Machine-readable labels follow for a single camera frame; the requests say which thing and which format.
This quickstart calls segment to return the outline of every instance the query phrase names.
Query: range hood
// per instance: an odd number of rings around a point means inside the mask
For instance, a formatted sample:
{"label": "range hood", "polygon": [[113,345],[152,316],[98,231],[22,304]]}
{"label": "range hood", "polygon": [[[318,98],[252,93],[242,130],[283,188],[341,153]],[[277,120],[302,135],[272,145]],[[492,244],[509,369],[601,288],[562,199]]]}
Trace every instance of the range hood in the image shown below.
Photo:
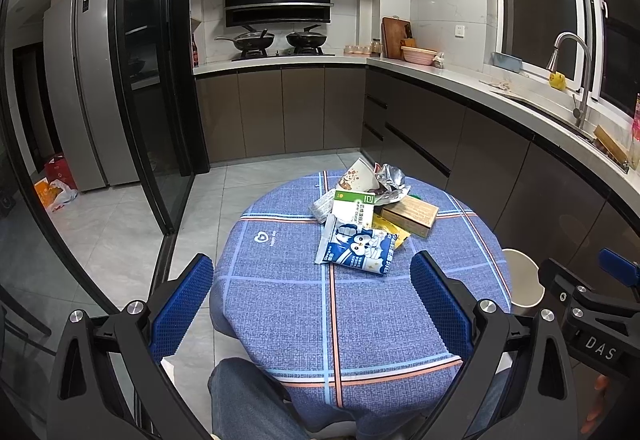
{"label": "range hood", "polygon": [[225,0],[227,27],[281,22],[331,22],[331,0]]}

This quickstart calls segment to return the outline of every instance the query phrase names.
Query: plaid tablecloth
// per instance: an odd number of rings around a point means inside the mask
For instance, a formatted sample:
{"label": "plaid tablecloth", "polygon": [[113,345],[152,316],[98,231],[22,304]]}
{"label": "plaid tablecloth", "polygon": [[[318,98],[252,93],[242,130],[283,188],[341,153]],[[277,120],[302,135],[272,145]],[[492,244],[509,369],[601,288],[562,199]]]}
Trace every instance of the plaid tablecloth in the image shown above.
{"label": "plaid tablecloth", "polygon": [[343,171],[289,182],[257,200],[234,226],[214,274],[214,327],[289,391],[310,430],[355,420],[359,439],[380,438],[428,412],[460,366],[409,278],[427,250],[477,299],[510,311],[511,281],[492,232],[451,195],[408,178],[411,193],[440,208],[428,238],[412,235],[384,276],[315,265],[322,227],[309,204]]}

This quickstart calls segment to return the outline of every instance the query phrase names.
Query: jeans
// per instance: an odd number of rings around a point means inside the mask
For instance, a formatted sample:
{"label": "jeans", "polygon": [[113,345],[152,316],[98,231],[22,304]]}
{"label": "jeans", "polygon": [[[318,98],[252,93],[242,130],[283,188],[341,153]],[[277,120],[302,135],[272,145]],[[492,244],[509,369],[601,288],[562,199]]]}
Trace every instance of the jeans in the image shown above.
{"label": "jeans", "polygon": [[[485,428],[509,370],[498,373],[468,433]],[[252,362],[223,359],[209,377],[213,434],[222,440],[309,440],[283,403],[276,382]]]}

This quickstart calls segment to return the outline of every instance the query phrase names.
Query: blue textured pad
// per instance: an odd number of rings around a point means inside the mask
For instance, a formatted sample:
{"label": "blue textured pad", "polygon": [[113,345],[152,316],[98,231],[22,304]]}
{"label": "blue textured pad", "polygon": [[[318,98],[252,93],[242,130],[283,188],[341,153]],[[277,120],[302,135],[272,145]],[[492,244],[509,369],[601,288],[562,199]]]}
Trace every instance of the blue textured pad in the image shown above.
{"label": "blue textured pad", "polygon": [[175,354],[213,283],[213,263],[202,256],[154,321],[149,351],[156,364]]}
{"label": "blue textured pad", "polygon": [[622,256],[609,249],[603,249],[598,255],[600,268],[615,277],[625,287],[637,287],[640,284],[638,268]]}
{"label": "blue textured pad", "polygon": [[473,353],[472,328],[458,302],[420,253],[411,260],[411,283],[447,350],[467,360]]}

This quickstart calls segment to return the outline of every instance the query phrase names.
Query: plastic bowl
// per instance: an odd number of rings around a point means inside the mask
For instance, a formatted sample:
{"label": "plastic bowl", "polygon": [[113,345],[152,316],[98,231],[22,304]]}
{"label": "plastic bowl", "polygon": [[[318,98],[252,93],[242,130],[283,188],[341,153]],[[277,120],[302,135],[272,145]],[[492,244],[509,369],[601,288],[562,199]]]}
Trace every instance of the plastic bowl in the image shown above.
{"label": "plastic bowl", "polygon": [[403,46],[401,48],[404,60],[417,65],[430,65],[437,55],[437,52],[426,48],[414,48],[412,46]]}

